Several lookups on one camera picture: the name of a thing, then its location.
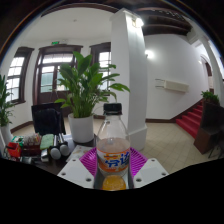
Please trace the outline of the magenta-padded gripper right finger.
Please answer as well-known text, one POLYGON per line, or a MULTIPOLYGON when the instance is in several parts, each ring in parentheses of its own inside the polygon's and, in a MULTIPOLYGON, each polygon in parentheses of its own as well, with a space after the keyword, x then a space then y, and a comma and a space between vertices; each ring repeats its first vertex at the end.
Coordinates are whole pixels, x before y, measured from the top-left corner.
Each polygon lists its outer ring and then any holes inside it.
POLYGON ((168 175, 157 159, 147 159, 134 148, 130 149, 128 184, 130 189, 140 188, 168 175))

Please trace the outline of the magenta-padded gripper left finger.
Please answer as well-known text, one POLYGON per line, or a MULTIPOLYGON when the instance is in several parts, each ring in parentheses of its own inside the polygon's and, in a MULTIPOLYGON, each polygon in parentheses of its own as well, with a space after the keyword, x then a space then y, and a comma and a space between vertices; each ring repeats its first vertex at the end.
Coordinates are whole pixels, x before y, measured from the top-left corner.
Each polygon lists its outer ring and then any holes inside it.
POLYGON ((93 188, 97 174, 96 149, 74 150, 58 176, 84 188, 93 188))

